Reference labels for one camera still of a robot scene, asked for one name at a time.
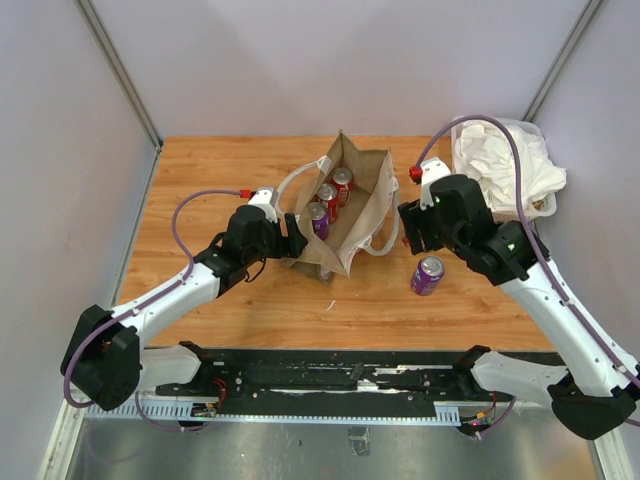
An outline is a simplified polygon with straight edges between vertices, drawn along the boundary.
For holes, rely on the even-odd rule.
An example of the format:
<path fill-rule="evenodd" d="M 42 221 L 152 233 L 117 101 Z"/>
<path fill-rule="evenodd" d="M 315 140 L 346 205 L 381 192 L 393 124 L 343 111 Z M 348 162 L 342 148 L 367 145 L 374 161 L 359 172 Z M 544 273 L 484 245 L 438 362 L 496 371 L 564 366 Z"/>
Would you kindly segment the red cola can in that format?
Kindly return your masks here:
<path fill-rule="evenodd" d="M 332 172 L 331 183 L 336 187 L 339 206 L 346 206 L 352 190 L 352 172 L 346 167 L 336 168 Z"/>
<path fill-rule="evenodd" d="M 338 218 L 339 197 L 335 185 L 331 183 L 323 183 L 316 193 L 318 201 L 324 206 L 328 215 L 328 222 L 333 224 Z"/>

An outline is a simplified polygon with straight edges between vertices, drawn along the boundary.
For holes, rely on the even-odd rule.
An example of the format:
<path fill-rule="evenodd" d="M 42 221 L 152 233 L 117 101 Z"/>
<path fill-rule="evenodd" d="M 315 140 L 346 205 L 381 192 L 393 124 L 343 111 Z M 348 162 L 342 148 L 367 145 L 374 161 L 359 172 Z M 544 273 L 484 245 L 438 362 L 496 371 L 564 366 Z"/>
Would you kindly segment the red cola can back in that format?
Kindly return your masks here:
<path fill-rule="evenodd" d="M 346 206 L 352 190 L 352 172 L 346 167 L 336 168 L 332 172 L 331 183 L 336 187 L 339 206 Z"/>

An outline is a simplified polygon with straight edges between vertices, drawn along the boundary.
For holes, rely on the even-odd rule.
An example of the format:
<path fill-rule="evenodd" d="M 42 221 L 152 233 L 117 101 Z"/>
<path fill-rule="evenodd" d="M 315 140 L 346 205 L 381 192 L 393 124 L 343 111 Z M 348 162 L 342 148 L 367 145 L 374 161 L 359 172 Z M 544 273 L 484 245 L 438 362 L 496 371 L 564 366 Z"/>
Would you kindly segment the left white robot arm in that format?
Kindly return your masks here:
<path fill-rule="evenodd" d="M 93 305 L 81 314 L 61 365 L 64 387 L 76 387 L 89 405 L 104 411 L 138 390 L 168 384 L 195 396 L 207 393 L 214 371 L 195 345 L 151 349 L 149 342 L 190 311 L 248 281 L 254 264 L 297 258 L 306 245 L 294 214 L 279 219 L 268 205 L 239 207 L 226 231 L 178 275 L 126 304 L 110 310 Z"/>

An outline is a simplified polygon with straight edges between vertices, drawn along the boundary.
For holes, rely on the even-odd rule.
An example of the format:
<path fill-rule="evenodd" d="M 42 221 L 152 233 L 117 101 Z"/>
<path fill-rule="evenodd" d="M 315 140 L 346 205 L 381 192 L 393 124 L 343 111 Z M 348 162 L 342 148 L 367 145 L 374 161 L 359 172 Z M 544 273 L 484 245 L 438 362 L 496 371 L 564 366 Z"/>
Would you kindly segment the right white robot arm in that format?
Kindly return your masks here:
<path fill-rule="evenodd" d="M 595 440 L 624 424 L 639 401 L 639 362 L 586 311 L 548 249 L 519 221 L 497 223 L 478 183 L 447 175 L 430 203 L 399 205 L 412 254 L 446 248 L 518 303 L 560 355 L 560 366 L 475 346 L 455 364 L 453 387 L 466 400 L 486 391 L 550 409 L 572 433 Z"/>

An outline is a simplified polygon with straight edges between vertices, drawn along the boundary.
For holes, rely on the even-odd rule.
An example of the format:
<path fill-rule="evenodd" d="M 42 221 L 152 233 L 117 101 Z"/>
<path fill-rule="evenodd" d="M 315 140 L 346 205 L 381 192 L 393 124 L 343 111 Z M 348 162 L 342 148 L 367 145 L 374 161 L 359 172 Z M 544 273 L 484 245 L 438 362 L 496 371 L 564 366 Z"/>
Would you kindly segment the purple soda can front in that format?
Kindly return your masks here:
<path fill-rule="evenodd" d="M 420 296 L 428 296 L 435 292 L 445 274 L 443 261 L 436 256 L 422 258 L 411 277 L 410 287 Z"/>

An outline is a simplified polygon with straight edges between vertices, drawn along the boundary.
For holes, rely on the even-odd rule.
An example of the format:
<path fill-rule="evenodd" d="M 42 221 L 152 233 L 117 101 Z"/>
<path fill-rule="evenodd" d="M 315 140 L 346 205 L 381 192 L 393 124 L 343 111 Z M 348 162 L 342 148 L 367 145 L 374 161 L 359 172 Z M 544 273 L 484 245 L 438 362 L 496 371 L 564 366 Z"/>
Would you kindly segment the burlap canvas bag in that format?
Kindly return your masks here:
<path fill-rule="evenodd" d="M 329 225 L 328 238 L 314 232 L 307 205 L 319 187 L 330 180 L 339 167 L 353 174 L 354 187 L 337 220 Z M 295 179 L 312 171 L 311 180 L 297 190 L 293 208 L 297 225 L 308 243 L 296 259 L 283 265 L 307 277 L 330 283 L 336 275 L 348 277 L 354 257 L 360 251 L 380 257 L 393 248 L 399 231 L 399 185 L 394 174 L 391 152 L 361 149 L 344 133 L 339 133 L 328 152 L 319 159 L 292 171 L 277 188 L 282 196 Z"/>

